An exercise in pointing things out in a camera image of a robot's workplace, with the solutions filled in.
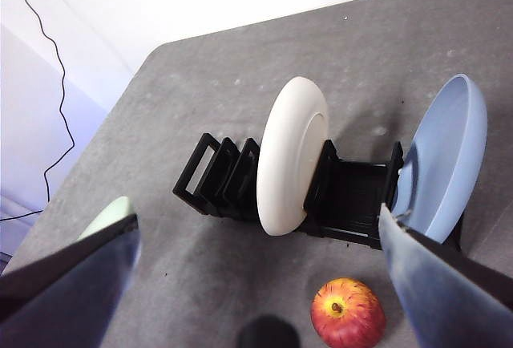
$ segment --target gray table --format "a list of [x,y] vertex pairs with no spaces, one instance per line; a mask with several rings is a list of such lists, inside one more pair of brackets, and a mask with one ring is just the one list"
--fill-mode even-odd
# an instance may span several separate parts
[[201,133],[260,141],[277,92],[295,75],[324,91],[339,155],[380,160],[394,140],[408,149],[436,92],[459,72],[481,87],[489,114],[463,248],[512,276],[513,0],[358,0],[158,47],[7,270],[73,242],[128,195],[143,252],[104,346],[234,346],[244,325],[274,314],[294,325],[301,346],[322,347],[309,305],[340,276],[381,299],[380,346],[414,346],[381,252],[300,233],[269,237],[200,216],[171,189]]

